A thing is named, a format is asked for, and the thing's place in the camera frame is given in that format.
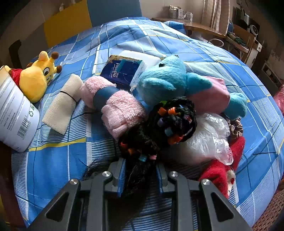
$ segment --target red plush toy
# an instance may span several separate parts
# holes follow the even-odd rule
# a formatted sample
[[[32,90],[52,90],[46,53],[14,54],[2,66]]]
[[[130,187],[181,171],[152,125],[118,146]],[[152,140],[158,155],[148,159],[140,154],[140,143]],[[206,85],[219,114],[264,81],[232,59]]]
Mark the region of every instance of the red plush toy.
[[[237,137],[229,144],[234,162],[231,165],[224,165],[218,160],[214,159],[209,164],[208,168],[202,173],[199,181],[202,179],[209,179],[220,190],[220,192],[228,199],[232,186],[235,182],[235,171],[241,160],[242,153],[245,147],[245,138],[243,136]]]
[[[15,84],[20,88],[20,74],[23,69],[11,69],[9,74],[11,78],[14,80]]]

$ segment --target giraffe plush eye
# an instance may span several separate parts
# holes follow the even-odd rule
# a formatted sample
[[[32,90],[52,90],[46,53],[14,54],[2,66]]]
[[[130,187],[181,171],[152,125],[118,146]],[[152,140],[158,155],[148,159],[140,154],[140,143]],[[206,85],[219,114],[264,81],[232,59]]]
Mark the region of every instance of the giraffe plush eye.
[[[47,75],[48,75],[49,70],[50,70],[49,67],[46,67],[46,68],[43,70],[44,76],[47,76]]]

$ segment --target blue band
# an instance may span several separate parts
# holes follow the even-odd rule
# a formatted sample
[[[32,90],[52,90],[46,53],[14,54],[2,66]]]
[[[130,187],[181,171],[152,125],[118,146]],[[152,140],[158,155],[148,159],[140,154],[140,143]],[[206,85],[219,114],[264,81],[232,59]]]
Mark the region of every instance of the blue band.
[[[172,128],[171,127],[167,127],[165,129],[165,134],[166,134],[167,137],[172,136],[174,134],[173,131],[172,131]]]
[[[147,156],[141,154],[140,157],[139,157],[139,160],[142,161],[142,162],[146,162],[147,158],[148,158]]]
[[[107,100],[115,93],[119,91],[114,86],[107,86],[99,89],[93,97],[93,105],[99,111],[106,105]]]

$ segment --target rolled towel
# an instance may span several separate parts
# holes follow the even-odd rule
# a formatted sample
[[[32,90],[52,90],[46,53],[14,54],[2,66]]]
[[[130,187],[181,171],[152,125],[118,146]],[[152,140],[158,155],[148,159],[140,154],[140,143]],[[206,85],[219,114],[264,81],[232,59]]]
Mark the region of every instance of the rolled towel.
[[[49,106],[42,122],[64,135],[68,128],[76,103],[81,98],[83,82],[78,75],[71,74],[67,82]]]
[[[100,110],[110,134],[118,139],[129,128],[141,122],[146,114],[142,105],[130,93],[101,76],[89,78],[81,87],[81,98],[90,108]]]

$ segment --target orange hair bead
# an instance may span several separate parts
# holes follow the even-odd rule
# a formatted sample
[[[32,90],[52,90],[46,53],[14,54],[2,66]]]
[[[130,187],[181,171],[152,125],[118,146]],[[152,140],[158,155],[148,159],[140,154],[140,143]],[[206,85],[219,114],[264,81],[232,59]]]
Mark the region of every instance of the orange hair bead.
[[[158,113],[160,114],[160,116],[164,116],[167,113],[167,110],[164,109],[163,107],[160,107],[160,109],[158,110]]]
[[[174,137],[173,137],[173,136],[171,136],[171,137],[168,138],[168,144],[169,144],[169,145],[174,145],[174,144],[176,144],[176,143],[177,143],[177,142],[174,141]]]
[[[174,134],[173,135],[173,140],[178,143],[178,142],[180,142],[183,139],[183,137],[184,137],[184,135],[178,136],[178,134]]]
[[[127,151],[129,152],[130,155],[132,155],[133,153],[136,152],[136,150],[134,148],[129,148],[129,149],[127,149]]]
[[[124,144],[123,142],[120,142],[120,146],[123,148],[123,149],[127,149],[128,145],[127,144]]]
[[[169,115],[177,115],[177,113],[176,113],[176,108],[175,107],[173,107],[173,108],[170,108],[169,110],[168,110],[168,114]]]

